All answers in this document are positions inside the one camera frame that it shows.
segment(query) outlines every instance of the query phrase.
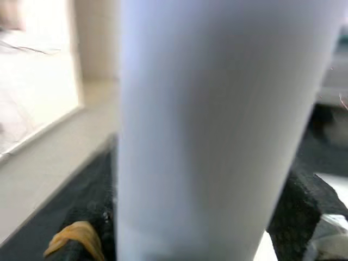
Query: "white tube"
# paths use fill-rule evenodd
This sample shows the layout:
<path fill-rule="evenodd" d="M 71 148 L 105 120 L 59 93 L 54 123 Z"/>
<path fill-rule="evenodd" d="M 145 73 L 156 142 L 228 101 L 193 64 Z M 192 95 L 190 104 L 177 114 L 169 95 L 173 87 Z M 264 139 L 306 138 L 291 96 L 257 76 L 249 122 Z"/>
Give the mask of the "white tube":
<path fill-rule="evenodd" d="M 344 0 L 123 0 L 118 260 L 252 260 Z"/>

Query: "beige floor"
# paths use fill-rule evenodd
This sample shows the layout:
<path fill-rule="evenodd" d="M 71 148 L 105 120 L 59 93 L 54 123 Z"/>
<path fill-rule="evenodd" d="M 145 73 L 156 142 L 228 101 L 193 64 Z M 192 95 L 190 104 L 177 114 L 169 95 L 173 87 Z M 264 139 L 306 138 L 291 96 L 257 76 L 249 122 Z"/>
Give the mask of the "beige floor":
<path fill-rule="evenodd" d="M 2 40 L 18 46 L 27 34 Z M 78 107 L 78 81 L 67 50 L 45 55 L 0 46 L 0 72 L 0 154 Z"/>

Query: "wall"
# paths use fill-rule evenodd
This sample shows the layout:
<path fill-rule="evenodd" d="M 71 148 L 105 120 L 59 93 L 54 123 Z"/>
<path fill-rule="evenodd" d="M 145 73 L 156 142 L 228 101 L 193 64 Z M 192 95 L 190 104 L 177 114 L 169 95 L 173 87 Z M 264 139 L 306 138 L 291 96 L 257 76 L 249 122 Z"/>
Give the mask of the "wall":
<path fill-rule="evenodd" d="M 116 78 L 116 0 L 74 0 L 80 64 L 84 80 Z"/>

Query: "wire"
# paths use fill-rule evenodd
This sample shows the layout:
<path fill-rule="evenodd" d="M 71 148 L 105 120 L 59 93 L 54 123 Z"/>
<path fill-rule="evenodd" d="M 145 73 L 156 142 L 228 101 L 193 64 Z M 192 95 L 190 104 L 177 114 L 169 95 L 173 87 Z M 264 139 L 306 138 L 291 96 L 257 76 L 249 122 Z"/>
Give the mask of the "wire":
<path fill-rule="evenodd" d="M 342 94 L 339 94 L 339 99 L 343 105 L 344 108 L 346 108 L 346 110 L 348 110 L 348 106 L 344 103 L 343 99 L 342 99 Z"/>
<path fill-rule="evenodd" d="M 45 52 L 45 51 L 42 51 L 42 50 L 38 50 L 38 49 L 34 49 L 34 48 L 31 48 L 31 47 L 26 47 L 26 46 L 14 46 L 14 45 L 11 45 L 7 42 L 5 42 L 4 40 L 0 40 L 0 44 L 4 47 L 7 47 L 7 48 L 11 48 L 11 49 L 15 49 L 15 50 L 18 50 L 18 51 L 33 51 L 33 52 L 36 52 L 36 53 L 42 53 L 42 54 L 45 54 L 45 55 L 54 55 L 58 52 L 61 51 L 61 49 L 52 49 L 53 53 L 48 53 L 48 52 Z"/>

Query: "black fabric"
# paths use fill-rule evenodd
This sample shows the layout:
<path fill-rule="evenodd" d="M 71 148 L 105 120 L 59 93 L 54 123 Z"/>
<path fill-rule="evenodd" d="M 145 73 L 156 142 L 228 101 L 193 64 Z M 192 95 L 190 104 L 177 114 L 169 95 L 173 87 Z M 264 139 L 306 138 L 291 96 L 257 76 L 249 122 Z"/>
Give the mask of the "black fabric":
<path fill-rule="evenodd" d="M 279 261 L 302 260 L 322 214 L 348 217 L 335 190 L 297 158 L 267 229 Z"/>
<path fill-rule="evenodd" d="M 107 261 L 115 260 L 111 163 L 115 147 L 110 146 L 72 179 L 45 207 L 0 249 L 0 260 L 43 260 L 49 241 L 67 225 L 89 221 L 103 244 Z M 78 242 L 69 241 L 47 260 L 92 260 Z"/>
<path fill-rule="evenodd" d="M 324 126 L 334 122 L 333 110 L 336 108 L 315 106 L 307 131 L 297 150 L 297 157 L 306 163 L 306 169 L 311 173 L 348 177 L 348 147 L 332 145 L 324 135 Z"/>

